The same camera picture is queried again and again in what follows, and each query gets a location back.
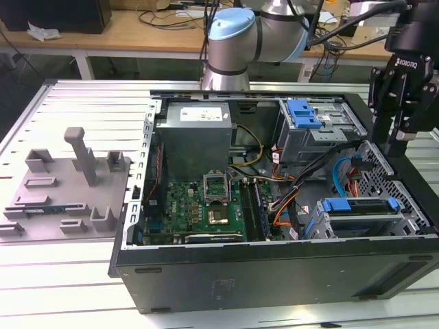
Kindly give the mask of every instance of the blue plastic latch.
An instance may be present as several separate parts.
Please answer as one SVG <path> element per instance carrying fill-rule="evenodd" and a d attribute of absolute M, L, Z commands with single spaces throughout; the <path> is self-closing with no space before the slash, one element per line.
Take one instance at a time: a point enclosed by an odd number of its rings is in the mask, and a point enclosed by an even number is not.
<path fill-rule="evenodd" d="M 288 112 L 291 114 L 297 128 L 319 129 L 322 123 L 314 115 L 314 109 L 303 99 L 290 99 L 287 102 Z"/>
<path fill-rule="evenodd" d="M 331 197 L 328 199 L 325 199 L 322 202 L 323 209 L 326 212 L 330 211 L 351 211 L 351 205 L 349 204 L 349 201 L 346 200 L 343 197 Z"/>
<path fill-rule="evenodd" d="M 322 205 L 323 205 L 323 210 L 324 210 L 324 211 L 328 212 L 328 211 L 331 211 L 331 210 L 332 210 L 331 204 L 329 203 L 328 200 L 324 200 L 324 201 L 322 202 Z"/>
<path fill-rule="evenodd" d="M 399 206 L 398 201 L 394 197 L 389 197 L 387 199 L 387 202 L 392 207 L 392 209 L 395 210 L 395 212 L 400 211 L 401 207 Z"/>

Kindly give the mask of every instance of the sticker label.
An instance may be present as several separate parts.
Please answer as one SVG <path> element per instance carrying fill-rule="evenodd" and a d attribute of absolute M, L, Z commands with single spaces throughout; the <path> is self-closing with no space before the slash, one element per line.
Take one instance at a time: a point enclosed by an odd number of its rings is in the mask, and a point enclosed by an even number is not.
<path fill-rule="evenodd" d="M 182 108 L 181 121 L 222 121 L 221 108 Z"/>
<path fill-rule="evenodd" d="M 42 214 L 44 212 L 43 209 L 27 209 L 25 210 L 27 214 Z"/>
<path fill-rule="evenodd" d="M 279 164 L 279 153 L 273 153 L 273 163 Z"/>
<path fill-rule="evenodd" d="M 319 121 L 330 121 L 331 118 L 329 117 L 329 115 L 323 115 L 323 114 L 318 114 L 317 115 L 317 119 Z"/>
<path fill-rule="evenodd" d="M 293 229 L 293 228 L 290 228 L 289 229 L 289 235 L 291 236 L 291 238 L 293 239 L 293 240 L 298 240 L 299 239 L 299 234 L 296 232 L 296 230 L 295 229 Z"/>
<path fill-rule="evenodd" d="M 308 206 L 303 206 L 302 211 L 297 212 L 297 215 L 309 215 L 309 208 Z"/>

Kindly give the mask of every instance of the white tissue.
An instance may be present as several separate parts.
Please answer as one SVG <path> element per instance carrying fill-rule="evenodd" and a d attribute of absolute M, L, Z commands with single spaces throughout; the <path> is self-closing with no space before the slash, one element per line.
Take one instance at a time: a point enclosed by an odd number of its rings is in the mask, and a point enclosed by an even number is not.
<path fill-rule="evenodd" d="M 32 25 L 31 23 L 27 22 L 29 24 L 29 30 L 27 33 L 34 37 L 36 40 L 44 41 L 44 39 L 58 39 L 61 38 L 60 32 L 57 29 L 41 29 L 37 26 Z"/>

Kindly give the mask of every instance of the table leg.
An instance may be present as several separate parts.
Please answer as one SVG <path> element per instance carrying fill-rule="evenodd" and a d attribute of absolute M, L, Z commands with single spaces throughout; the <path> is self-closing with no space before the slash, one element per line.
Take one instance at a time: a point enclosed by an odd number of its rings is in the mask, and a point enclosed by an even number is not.
<path fill-rule="evenodd" d="M 10 70 L 14 70 L 16 68 L 14 58 L 12 58 L 10 53 L 0 53 L 0 62 L 4 63 Z"/>
<path fill-rule="evenodd" d="M 90 58 L 84 54 L 75 55 L 76 64 L 81 73 L 81 78 L 83 80 L 93 80 L 95 79 L 95 74 L 93 73 L 93 68 L 91 67 Z"/>
<path fill-rule="evenodd" d="M 309 82 L 309 78 L 311 77 L 315 65 L 315 58 L 303 58 L 297 82 Z"/>

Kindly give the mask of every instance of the metal slotted table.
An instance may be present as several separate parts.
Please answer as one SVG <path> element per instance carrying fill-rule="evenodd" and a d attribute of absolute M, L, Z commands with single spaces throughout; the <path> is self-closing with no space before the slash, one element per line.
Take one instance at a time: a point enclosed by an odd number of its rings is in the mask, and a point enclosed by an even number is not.
<path fill-rule="evenodd" d="M 253 90 L 357 93 L 368 85 L 254 83 Z M 194 82 L 58 81 L 37 92 L 0 144 L 0 207 L 11 199 L 26 172 L 31 148 L 48 148 L 57 158 L 73 152 L 62 136 L 67 126 L 86 130 L 96 156 L 120 149 L 134 161 L 149 90 L 197 90 Z M 419 134 L 408 157 L 439 193 L 436 133 Z M 140 315 L 120 279 L 107 276 L 112 239 L 0 246 L 0 328 L 437 328 L 439 271 L 392 298 L 352 302 Z"/>

